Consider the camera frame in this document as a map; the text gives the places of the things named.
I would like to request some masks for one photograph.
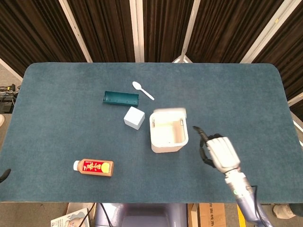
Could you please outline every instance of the teal pencil case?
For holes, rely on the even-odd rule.
[[[128,105],[137,107],[139,104],[139,95],[132,93],[105,91],[103,102],[107,104]]]

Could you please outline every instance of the white bottle cap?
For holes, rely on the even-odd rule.
[[[75,171],[78,171],[78,163],[79,163],[78,160],[74,162],[74,167],[73,168],[74,168]]]

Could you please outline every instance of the red bottle label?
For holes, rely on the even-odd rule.
[[[109,173],[110,164],[108,162],[84,161],[83,171],[96,173]]]

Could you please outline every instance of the white pole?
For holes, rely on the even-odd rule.
[[[184,39],[184,43],[183,43],[183,47],[182,47],[182,52],[181,52],[181,55],[179,57],[180,58],[179,63],[184,62],[185,54],[186,54],[187,49],[188,49],[191,34],[193,33],[193,28],[194,28],[194,25],[195,25],[199,5],[200,5],[200,0],[194,0],[194,4],[193,4],[193,7],[191,9],[190,18],[189,18],[189,22],[188,22],[188,26],[187,26],[187,30],[186,30],[186,34],[185,34],[185,39]]]
[[[303,92],[298,94],[296,97],[292,98],[291,100],[288,101],[288,106],[292,106],[293,104],[296,104],[303,100]]]
[[[59,3],[64,11],[64,14],[65,14],[68,22],[70,23],[71,29],[74,32],[74,35],[78,41],[78,44],[84,54],[86,61],[93,62],[67,0],[59,0]]]
[[[23,78],[16,72],[14,71],[4,60],[2,60],[0,58],[0,64],[6,68],[11,74],[13,74],[13,76],[15,76],[18,80],[20,80],[21,82],[23,81]]]
[[[303,147],[303,143],[301,141],[303,136],[303,122],[293,112],[290,112],[290,114],[292,116],[295,127],[299,130],[297,131],[297,134],[298,134],[299,142]]]
[[[136,62],[144,62],[143,0],[129,0],[131,9],[134,57]]]
[[[252,63],[301,0],[284,0],[240,63]]]

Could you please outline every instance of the book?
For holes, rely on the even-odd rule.
[[[83,208],[76,212],[51,220],[51,227],[74,227],[79,226],[87,215],[88,209]],[[85,218],[81,227],[90,227],[89,215]]]

